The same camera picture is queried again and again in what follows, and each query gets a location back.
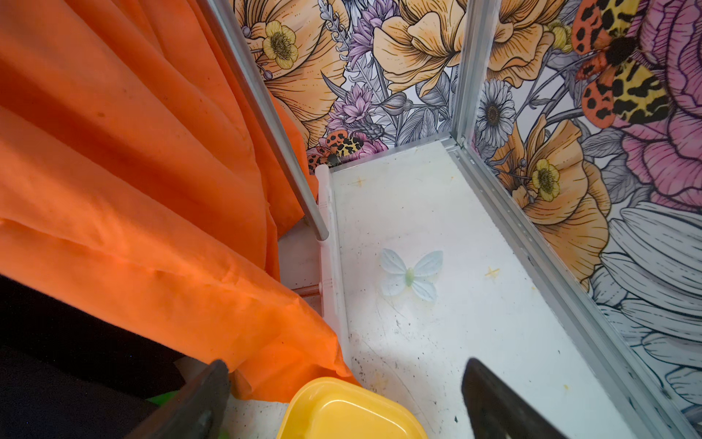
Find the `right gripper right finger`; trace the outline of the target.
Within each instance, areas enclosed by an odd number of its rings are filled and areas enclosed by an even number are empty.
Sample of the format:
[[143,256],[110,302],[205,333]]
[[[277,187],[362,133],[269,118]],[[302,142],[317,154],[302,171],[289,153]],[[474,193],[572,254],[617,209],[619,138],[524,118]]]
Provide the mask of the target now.
[[462,396],[475,438],[566,439],[478,358],[469,358]]

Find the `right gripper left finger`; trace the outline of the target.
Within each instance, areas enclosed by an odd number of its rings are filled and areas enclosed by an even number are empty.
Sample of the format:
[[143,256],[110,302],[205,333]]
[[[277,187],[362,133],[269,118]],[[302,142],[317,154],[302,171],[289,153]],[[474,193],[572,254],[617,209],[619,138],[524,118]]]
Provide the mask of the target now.
[[219,438],[229,396],[227,366],[215,360],[124,438]]

